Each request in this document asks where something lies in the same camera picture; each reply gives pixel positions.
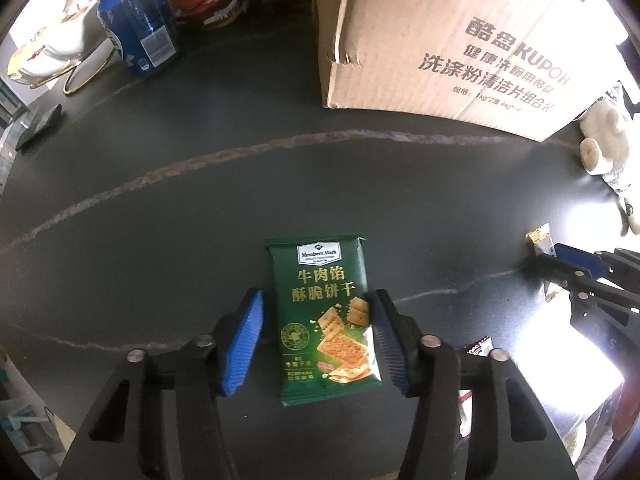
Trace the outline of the small gold white candy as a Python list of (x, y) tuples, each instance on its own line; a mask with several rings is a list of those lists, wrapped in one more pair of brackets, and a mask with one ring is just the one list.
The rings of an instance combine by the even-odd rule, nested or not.
[[(535, 256), (547, 255), (555, 257), (554, 241), (551, 236), (550, 224), (544, 223), (542, 226), (529, 231), (525, 235), (527, 243), (533, 248)], [(559, 295), (561, 287), (552, 284), (546, 278), (542, 280), (542, 289), (544, 290), (544, 301), (551, 302)]]

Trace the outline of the green beef cracker packet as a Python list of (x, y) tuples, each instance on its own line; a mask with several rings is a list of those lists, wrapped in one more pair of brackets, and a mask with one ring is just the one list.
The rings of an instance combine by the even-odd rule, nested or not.
[(382, 384), (374, 348), (363, 238), (268, 240), (285, 406)]

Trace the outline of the red white snack packet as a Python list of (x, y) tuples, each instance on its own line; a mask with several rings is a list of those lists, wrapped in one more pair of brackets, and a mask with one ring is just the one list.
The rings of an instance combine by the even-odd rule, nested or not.
[(486, 356), (490, 355), (493, 348), (494, 345), (492, 344), (491, 336), (484, 336), (472, 344), (466, 344), (460, 352), (464, 356), (468, 354), (469, 356), (482, 356), (483, 358), (486, 358)]

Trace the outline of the white plush toy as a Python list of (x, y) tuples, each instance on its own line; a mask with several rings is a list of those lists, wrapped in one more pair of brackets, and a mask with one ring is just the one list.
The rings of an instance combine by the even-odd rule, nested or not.
[(579, 145), (582, 166), (601, 177), (623, 208), (626, 226), (639, 234), (639, 124), (624, 102), (619, 81), (578, 119), (584, 138)]

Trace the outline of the brown cardboard box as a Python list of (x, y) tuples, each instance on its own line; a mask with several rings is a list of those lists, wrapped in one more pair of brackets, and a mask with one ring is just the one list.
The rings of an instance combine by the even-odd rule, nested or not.
[(580, 0), (314, 0), (327, 108), (436, 116), (542, 141), (620, 79)]

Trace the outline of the blue soda can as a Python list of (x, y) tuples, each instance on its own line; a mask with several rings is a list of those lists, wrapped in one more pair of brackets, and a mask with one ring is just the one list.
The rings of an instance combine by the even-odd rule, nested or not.
[(134, 76), (156, 73), (178, 55), (167, 0), (99, 0), (98, 19)]

